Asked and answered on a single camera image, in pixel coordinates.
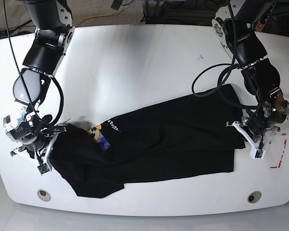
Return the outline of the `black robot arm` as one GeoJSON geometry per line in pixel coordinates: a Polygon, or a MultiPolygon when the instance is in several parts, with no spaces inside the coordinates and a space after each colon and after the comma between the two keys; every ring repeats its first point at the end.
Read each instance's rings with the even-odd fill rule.
{"type": "Polygon", "coordinates": [[[51,137],[64,132],[57,126],[64,106],[61,86],[55,73],[61,64],[75,31],[72,11],[65,0],[26,0],[24,5],[36,26],[35,37],[18,69],[18,78],[13,85],[15,98],[12,112],[3,119],[6,135],[22,144],[31,158],[40,164],[51,137]],[[39,117],[38,107],[46,98],[49,85],[54,83],[60,95],[58,113],[55,117],[39,117]]]}
{"type": "Polygon", "coordinates": [[[254,24],[274,4],[272,0],[227,0],[215,13],[212,26],[230,58],[241,69],[247,91],[257,106],[246,108],[246,121],[252,138],[263,138],[275,124],[289,115],[289,103],[280,88],[278,70],[267,58],[267,51],[254,32],[254,24]]]}

